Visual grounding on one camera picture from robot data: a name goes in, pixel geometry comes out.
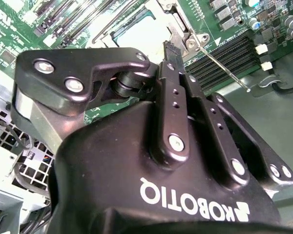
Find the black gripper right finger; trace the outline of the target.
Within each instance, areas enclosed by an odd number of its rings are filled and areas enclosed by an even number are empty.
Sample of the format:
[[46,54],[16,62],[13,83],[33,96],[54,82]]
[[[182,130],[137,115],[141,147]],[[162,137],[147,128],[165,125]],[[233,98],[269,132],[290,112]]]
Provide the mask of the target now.
[[220,94],[204,95],[183,64],[189,125],[189,161],[179,168],[179,187],[189,190],[281,190],[293,172]]

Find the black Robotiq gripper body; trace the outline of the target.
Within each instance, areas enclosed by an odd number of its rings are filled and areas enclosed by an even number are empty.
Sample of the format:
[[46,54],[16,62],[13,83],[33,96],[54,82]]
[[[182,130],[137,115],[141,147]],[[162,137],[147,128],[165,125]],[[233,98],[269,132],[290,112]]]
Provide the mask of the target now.
[[149,154],[155,106],[140,102],[72,133],[49,176],[50,234],[293,234],[251,177],[226,184],[200,124],[167,170]]

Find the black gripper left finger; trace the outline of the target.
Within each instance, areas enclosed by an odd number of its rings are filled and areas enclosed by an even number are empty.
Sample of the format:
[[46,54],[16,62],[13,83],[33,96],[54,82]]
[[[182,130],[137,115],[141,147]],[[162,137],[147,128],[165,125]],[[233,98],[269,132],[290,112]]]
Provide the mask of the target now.
[[67,145],[68,157],[97,155],[100,149],[129,151],[112,143],[112,135],[95,135],[84,126],[87,110],[137,97],[156,105],[148,150],[165,166],[179,166],[189,157],[185,73],[181,51],[165,41],[165,59],[152,63],[134,48],[25,51],[16,59],[11,105],[12,121],[53,152]]

